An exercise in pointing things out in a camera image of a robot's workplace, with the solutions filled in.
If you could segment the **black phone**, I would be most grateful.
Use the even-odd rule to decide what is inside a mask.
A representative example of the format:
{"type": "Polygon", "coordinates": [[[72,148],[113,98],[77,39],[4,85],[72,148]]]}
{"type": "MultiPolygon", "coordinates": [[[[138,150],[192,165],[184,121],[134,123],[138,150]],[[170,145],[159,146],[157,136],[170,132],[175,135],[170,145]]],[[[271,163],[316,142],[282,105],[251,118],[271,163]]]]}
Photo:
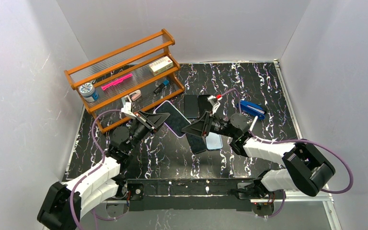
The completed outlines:
{"type": "Polygon", "coordinates": [[[206,144],[201,137],[186,134],[186,138],[189,143],[190,150],[194,155],[197,155],[207,150],[206,144]]]}
{"type": "Polygon", "coordinates": [[[184,96],[184,116],[187,119],[195,119],[198,117],[198,96],[185,95],[184,96]]]}

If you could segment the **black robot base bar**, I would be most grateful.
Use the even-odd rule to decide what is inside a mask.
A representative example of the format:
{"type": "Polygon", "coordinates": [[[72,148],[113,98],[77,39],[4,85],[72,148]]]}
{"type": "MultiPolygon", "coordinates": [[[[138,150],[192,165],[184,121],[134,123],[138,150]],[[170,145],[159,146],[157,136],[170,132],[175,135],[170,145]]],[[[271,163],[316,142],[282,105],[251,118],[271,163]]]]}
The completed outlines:
{"type": "Polygon", "coordinates": [[[275,213],[283,197],[254,179],[128,179],[108,203],[127,202],[130,211],[235,209],[264,217],[275,213]]]}

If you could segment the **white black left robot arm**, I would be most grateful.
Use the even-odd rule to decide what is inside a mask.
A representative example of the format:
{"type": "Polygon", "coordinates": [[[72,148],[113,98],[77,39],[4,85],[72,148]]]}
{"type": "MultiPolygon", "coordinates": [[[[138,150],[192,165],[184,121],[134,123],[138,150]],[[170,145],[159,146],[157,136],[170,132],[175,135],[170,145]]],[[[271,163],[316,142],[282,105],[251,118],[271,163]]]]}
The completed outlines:
{"type": "Polygon", "coordinates": [[[50,186],[37,214],[37,221],[48,229],[81,230],[81,218],[120,191],[120,173],[129,165],[131,151],[170,117],[170,113],[122,112],[133,119],[132,125],[118,126],[112,131],[108,151],[101,152],[101,161],[71,181],[50,186]]]}

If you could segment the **black phone case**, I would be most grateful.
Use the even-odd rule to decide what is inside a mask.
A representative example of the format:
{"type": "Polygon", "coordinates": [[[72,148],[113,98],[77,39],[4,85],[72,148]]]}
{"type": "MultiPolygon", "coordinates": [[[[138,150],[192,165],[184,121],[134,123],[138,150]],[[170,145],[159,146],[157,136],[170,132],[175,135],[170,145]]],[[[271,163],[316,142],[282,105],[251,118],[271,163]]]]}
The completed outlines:
{"type": "Polygon", "coordinates": [[[208,101],[208,97],[210,94],[199,95],[197,97],[198,100],[198,109],[199,109],[199,116],[202,116],[205,111],[212,111],[212,104],[208,101]]]}

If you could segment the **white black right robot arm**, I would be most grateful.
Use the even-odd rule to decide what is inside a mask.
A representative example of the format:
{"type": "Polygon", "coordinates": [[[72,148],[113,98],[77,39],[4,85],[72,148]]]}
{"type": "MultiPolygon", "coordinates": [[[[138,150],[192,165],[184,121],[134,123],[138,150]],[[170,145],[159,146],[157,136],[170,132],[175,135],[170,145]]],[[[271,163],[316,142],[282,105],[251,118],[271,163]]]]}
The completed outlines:
{"type": "Polygon", "coordinates": [[[238,192],[263,197],[278,190],[301,191],[316,196],[334,176],[334,166],[314,144],[306,140],[278,143],[253,137],[248,118],[234,113],[225,121],[210,112],[182,128],[182,132],[197,137],[215,133],[231,138],[232,151],[240,156],[259,158],[282,165],[281,170],[266,170],[246,188],[238,192]]]}

